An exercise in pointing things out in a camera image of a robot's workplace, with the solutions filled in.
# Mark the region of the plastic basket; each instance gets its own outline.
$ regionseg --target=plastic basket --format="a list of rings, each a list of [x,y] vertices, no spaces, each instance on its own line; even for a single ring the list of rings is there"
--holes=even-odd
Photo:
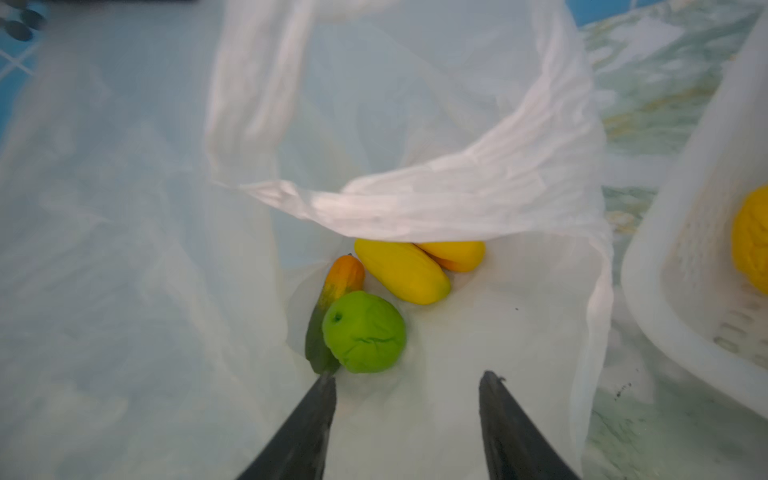
[[[768,15],[715,94],[627,251],[622,285],[672,360],[768,417],[768,296],[735,270],[733,217],[768,183]]]

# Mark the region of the green marble countertop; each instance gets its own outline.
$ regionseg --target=green marble countertop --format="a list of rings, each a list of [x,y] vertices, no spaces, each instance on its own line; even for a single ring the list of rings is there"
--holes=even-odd
[[[768,478],[768,421],[669,360],[640,331],[618,285],[632,235],[762,8],[667,3],[581,29],[608,137],[607,219],[616,306],[595,395],[584,478]]]

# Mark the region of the green guava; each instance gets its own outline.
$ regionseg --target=green guava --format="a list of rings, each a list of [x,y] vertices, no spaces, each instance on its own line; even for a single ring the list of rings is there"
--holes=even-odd
[[[383,372],[406,347],[406,323],[383,298],[347,293],[323,319],[323,338],[331,353],[352,373]]]

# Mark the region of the dark round object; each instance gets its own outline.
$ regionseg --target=dark round object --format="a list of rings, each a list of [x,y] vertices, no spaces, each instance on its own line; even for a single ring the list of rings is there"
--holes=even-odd
[[[27,25],[24,25],[21,22],[17,22],[16,20],[11,20],[10,22],[5,23],[5,31],[8,32],[8,35],[11,35],[11,38],[15,38],[19,41],[30,41],[32,40],[32,30],[30,30]]]
[[[18,8],[19,10],[27,8],[27,0],[5,0],[5,3],[13,8]]]
[[[45,18],[34,10],[24,10],[22,12],[22,22],[32,30],[40,30],[45,27]]]

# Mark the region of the toy fruit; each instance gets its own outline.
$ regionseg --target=toy fruit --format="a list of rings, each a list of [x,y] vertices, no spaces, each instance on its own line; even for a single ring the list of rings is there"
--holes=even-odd
[[[747,196],[731,230],[733,264],[768,295],[768,185]]]
[[[339,369],[339,361],[323,340],[323,318],[333,302],[347,293],[362,290],[362,282],[365,278],[366,270],[352,255],[339,257],[331,266],[320,297],[312,310],[310,325],[306,329],[304,339],[304,356],[310,361],[315,373],[334,373]]]
[[[428,253],[441,267],[452,272],[471,272],[485,257],[483,242],[417,243],[416,246]]]
[[[440,266],[413,243],[355,241],[357,257],[394,296],[429,305],[451,292],[451,282]]]
[[[406,347],[406,323],[380,296],[353,292],[328,309],[323,337],[350,372],[383,372],[395,365]]]

